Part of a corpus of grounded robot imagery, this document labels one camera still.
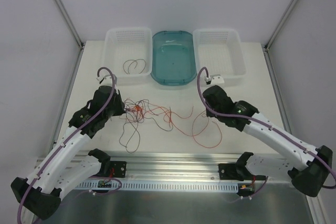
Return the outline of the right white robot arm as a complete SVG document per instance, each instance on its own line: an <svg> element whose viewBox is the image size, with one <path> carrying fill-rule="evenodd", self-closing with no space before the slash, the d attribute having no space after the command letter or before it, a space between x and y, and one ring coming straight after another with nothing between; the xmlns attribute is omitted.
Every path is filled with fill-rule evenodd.
<svg viewBox="0 0 336 224"><path fill-rule="evenodd" d="M332 170L333 152L325 145L315 147L272 124L246 101L234 102L219 86L199 91L206 115L235 128L271 147L281 158L267 158L252 152L241 154L228 173L232 179L266 176L292 183L306 196L316 197Z"/></svg>

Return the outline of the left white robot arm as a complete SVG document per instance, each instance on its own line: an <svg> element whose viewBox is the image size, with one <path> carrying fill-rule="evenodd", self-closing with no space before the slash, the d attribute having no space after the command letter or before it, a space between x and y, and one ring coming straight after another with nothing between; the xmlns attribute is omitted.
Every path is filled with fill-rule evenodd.
<svg viewBox="0 0 336 224"><path fill-rule="evenodd" d="M61 142L25 178L16 177L11 189L19 203L17 222L22 222L26 208L41 220L51 217L65 196L89 177L112 178L115 169L110 156L97 148L89 151L77 166L66 171L67 165L113 116L125 113L120 91L100 86L87 104L76 111Z"/></svg>

